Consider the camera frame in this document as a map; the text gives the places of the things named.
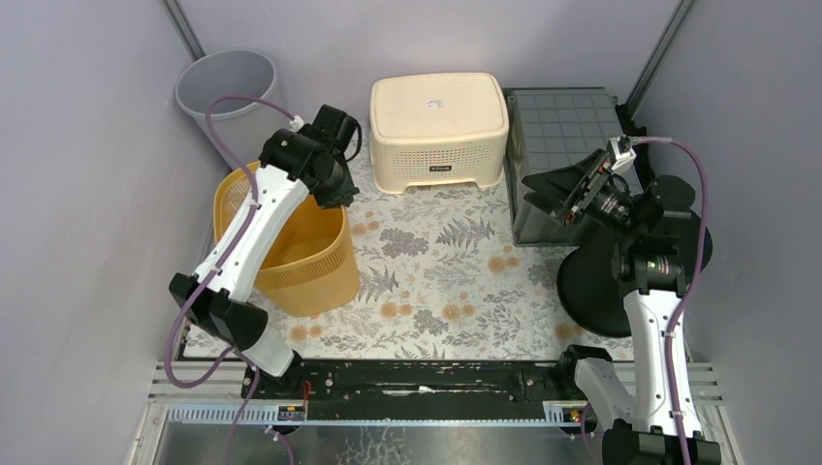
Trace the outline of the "grey plastic storage bin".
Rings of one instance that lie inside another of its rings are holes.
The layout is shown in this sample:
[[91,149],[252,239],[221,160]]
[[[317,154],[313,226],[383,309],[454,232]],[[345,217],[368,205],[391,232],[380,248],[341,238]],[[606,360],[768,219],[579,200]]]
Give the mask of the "grey plastic storage bin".
[[585,218],[562,228],[527,202],[522,178],[570,167],[619,135],[645,136],[603,87],[503,90],[509,111],[505,173],[512,233],[517,246],[578,246],[597,228]]

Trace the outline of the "black round plastic bin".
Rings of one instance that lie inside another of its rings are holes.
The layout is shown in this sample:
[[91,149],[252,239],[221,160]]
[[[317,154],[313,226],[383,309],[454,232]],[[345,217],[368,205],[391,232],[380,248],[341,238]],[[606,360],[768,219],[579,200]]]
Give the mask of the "black round plastic bin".
[[711,231],[700,230],[701,218],[674,242],[644,237],[631,244],[596,226],[582,245],[560,265],[556,287],[560,303],[579,326],[597,335],[631,335],[624,299],[637,292],[669,292],[678,298],[692,283],[698,239],[703,239],[701,269],[713,252]]

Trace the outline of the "cream perforated plastic basket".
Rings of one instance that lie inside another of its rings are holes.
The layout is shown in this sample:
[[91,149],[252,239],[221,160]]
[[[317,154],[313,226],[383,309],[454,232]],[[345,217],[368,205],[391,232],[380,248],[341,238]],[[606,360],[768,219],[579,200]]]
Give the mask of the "cream perforated plastic basket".
[[506,100],[488,73],[438,73],[376,81],[369,105],[376,187],[497,185],[510,129]]

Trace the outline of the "yellow bin with black liner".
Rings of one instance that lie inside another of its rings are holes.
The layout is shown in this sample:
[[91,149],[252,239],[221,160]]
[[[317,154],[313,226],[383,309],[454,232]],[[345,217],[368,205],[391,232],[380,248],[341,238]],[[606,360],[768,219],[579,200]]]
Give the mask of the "yellow bin with black liner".
[[318,206],[285,171],[253,163],[231,172],[213,200],[215,246],[197,266],[207,288],[246,303],[259,293],[278,309],[310,316],[359,292],[353,238],[343,206]]

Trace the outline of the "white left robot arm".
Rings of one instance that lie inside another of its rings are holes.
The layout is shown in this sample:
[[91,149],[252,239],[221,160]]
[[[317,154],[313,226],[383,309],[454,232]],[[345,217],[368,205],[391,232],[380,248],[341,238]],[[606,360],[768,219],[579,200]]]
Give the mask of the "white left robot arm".
[[349,206],[359,190],[345,151],[363,135],[345,111],[323,105],[314,120],[273,133],[263,145],[259,166],[240,171],[250,183],[226,233],[191,274],[176,274],[169,291],[189,320],[237,351],[279,398],[300,388],[296,353],[268,327],[269,313],[249,302],[261,265],[287,221],[308,198],[321,208]]

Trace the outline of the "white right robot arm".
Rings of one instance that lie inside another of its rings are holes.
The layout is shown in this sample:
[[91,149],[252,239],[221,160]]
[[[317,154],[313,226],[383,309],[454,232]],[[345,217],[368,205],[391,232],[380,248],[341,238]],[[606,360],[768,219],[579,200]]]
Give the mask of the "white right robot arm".
[[691,399],[680,319],[703,267],[706,227],[683,179],[655,178],[629,197],[603,151],[562,170],[523,179],[528,202],[567,225],[596,221],[613,242],[611,285],[627,316],[636,391],[629,394],[602,357],[560,367],[557,389],[587,397],[603,426],[606,464],[717,464],[720,446],[704,437]]

